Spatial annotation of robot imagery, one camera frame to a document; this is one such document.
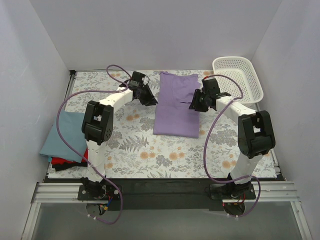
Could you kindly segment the purple t shirt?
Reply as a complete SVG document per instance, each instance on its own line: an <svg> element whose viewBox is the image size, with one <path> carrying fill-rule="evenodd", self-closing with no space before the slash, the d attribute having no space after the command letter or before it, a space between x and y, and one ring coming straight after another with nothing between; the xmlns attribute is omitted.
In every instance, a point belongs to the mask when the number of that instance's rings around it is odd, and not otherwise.
<svg viewBox="0 0 320 240"><path fill-rule="evenodd" d="M199 137L200 113L190 110L189 106L195 90L200 86L197 74L179 76L166 71L160 73L153 134Z"/></svg>

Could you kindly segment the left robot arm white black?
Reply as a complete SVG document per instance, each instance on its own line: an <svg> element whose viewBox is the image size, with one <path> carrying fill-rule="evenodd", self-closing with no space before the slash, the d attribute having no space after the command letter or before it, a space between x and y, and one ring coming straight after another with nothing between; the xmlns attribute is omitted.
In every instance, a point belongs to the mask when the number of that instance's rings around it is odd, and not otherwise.
<svg viewBox="0 0 320 240"><path fill-rule="evenodd" d="M155 106L158 101L152 94L148 83L144 83L147 76L134 71L130 79L122 83L115 93L99 101L89 101L82 123L82 132L87 144L86 177L81 179L86 193L95 200L101 200L107 195L104 183L106 176L105 143L111 138L114 126L114 113L125 104L138 99L144 106Z"/></svg>

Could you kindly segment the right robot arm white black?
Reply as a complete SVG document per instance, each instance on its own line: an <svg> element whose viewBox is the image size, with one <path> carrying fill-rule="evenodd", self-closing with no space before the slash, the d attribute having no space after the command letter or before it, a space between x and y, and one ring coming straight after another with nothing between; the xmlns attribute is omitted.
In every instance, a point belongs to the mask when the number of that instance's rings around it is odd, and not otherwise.
<svg viewBox="0 0 320 240"><path fill-rule="evenodd" d="M221 92L216 78L214 74L202 79L202 88L195 90L189 109L203 113L213 109L218 112L218 118L225 115L237 124L240 153L236 165L226 180L213 179L209 187L214 198L237 199L253 193L253 172L263 156L275 147L276 140L270 114L241 104L239 100L244 97L243 92L238 97Z"/></svg>

